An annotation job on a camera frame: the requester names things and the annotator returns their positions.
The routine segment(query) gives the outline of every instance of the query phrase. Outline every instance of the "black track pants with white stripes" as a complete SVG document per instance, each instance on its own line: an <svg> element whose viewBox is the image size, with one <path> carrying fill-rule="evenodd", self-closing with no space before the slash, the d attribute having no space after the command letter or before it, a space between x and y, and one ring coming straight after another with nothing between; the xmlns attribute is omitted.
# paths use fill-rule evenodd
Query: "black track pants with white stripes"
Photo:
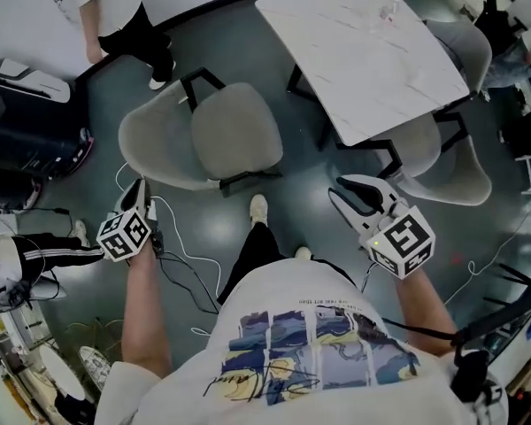
<svg viewBox="0 0 531 425"><path fill-rule="evenodd" d="M12 239L18 249L22 278L30 282L53 267L84 266L104 257L99 246L83 247L78 237L41 233L13 236Z"/></svg>

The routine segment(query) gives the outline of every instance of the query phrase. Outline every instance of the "electronic equipment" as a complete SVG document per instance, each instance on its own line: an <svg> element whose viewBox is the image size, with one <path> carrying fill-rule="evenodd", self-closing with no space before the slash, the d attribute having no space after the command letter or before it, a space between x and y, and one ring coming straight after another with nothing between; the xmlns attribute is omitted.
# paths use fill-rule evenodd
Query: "electronic equipment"
<svg viewBox="0 0 531 425"><path fill-rule="evenodd" d="M404 279L433 256L435 233L417 206L410 208L388 182L364 174L344 175L336 182L369 208L364 211L343 193L328 190L333 205L359 233L359 243L372 261Z"/></svg>
<svg viewBox="0 0 531 425"><path fill-rule="evenodd" d="M0 60L0 169L67 176L92 146L86 92L9 59Z"/></svg>
<svg viewBox="0 0 531 425"><path fill-rule="evenodd" d="M163 253L163 237L158 230L156 207L150 185L145 179L135 180L120 196L98 230L96 241L112 261L137 255L151 235L156 255Z"/></svg>

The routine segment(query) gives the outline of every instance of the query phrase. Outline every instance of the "gray floor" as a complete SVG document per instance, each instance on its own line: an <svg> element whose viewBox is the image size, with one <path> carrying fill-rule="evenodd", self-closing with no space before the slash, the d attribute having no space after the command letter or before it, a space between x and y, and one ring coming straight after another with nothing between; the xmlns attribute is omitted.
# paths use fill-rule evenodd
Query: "gray floor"
<svg viewBox="0 0 531 425"><path fill-rule="evenodd" d="M421 17L453 20L458 17L451 0L405 0ZM330 143L323 152L314 147L314 137L323 120L321 109L300 97L285 93L292 61L270 27L258 14L253 1L242 2L191 20L172 32L173 54L178 61L175 77L199 66L206 66L224 82L247 81L261 93L278 121L285 155L284 173L276 181L245 182L230 197L219 192L187 192L152 182L156 193L165 197L175 210L187 251L193 255L217 259L223 268L222 285L235 263L250 229L248 204L261 192L270 204L270 227L281 250L291 254L307 244L319 258L328 259L361 280L369 266L365 254L358 251L357 236L330 204L327 189L335 185L339 174L375 174L379 164L372 153L337 152ZM94 239L98 224L104 220L119 196L114 175L123 158L118 147L118 127L124 115L153 96L147 88L150 69L133 58L120 58L97 74L89 83L90 124L96 138L95 148L85 165L74 175L53 182L45 190L41 206L63 206L88 225ZM426 270L442 298L448 298L468 278L466 264L477 267L487 262L499 244L517 227L528 203L519 191L525 179L507 149L496 138L497 129L518 115L511 93L493 93L490 104L475 99L463 108L463 114L475 141L481 162L493 182L493 192L482 206L462 207L420 201L437 235L435 256ZM436 167L445 174L452 159L442 159ZM135 175L125 170L123 183ZM21 218L22 232L53 231L64 234L63 216L31 212ZM168 211L158 207L160 225L168 250L180 252ZM501 259L531 274L531 221L504 250ZM212 286L216 266L193 262L193 266ZM194 289L202 303L209 306L193 275L184 267L167 268L177 280ZM102 261L81 273L59 273L69 296L43 303L55 336L64 342L65 327L74 321L90 322L99 317L109 321L123 317L127 266ZM477 278L450 304L459 325L484 313L481 296L505 298L511 284L496 279L491 269ZM170 284L160 274L167 332L173 347L173 362L179 366L204 348L205 338L189 332L193 326L212 330L214 316L199 312L189 295ZM366 295L376 309L391 319L400 319L394 285L389 275L378 271L368 283Z"/></svg>

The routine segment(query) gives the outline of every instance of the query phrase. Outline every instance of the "white marble table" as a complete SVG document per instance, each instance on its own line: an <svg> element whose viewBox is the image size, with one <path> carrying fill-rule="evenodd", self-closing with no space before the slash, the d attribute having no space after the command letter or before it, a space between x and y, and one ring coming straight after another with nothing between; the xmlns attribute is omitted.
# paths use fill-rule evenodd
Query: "white marble table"
<svg viewBox="0 0 531 425"><path fill-rule="evenodd" d="M469 93L403 0L258 0L256 6L348 146Z"/></svg>

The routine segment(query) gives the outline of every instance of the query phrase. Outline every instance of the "gray chair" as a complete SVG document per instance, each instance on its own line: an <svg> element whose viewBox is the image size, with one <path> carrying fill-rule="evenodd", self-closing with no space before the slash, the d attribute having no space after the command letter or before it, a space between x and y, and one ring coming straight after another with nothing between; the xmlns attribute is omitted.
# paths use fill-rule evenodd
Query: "gray chair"
<svg viewBox="0 0 531 425"><path fill-rule="evenodd" d="M201 104L192 86L199 77L218 89ZM119 128L119 146L139 174L188 190L223 189L250 175L280 176L266 170L283 156L264 98L250 84L225 85L204 68L130 112Z"/></svg>
<svg viewBox="0 0 531 425"><path fill-rule="evenodd" d="M479 93L492 59L491 48L486 36L468 22L428 20L426 24L465 77L470 94L437 112L422 115L377 135L365 147L377 149L381 163L387 166L384 175L397 173L399 169L397 185L408 194L456 205L480 205L491 193L491 181L480 165L462 116L452 110ZM441 144L436 122L444 121L456 121L459 130ZM426 187L414 179L453 147L456 150L455 166L444 184Z"/></svg>

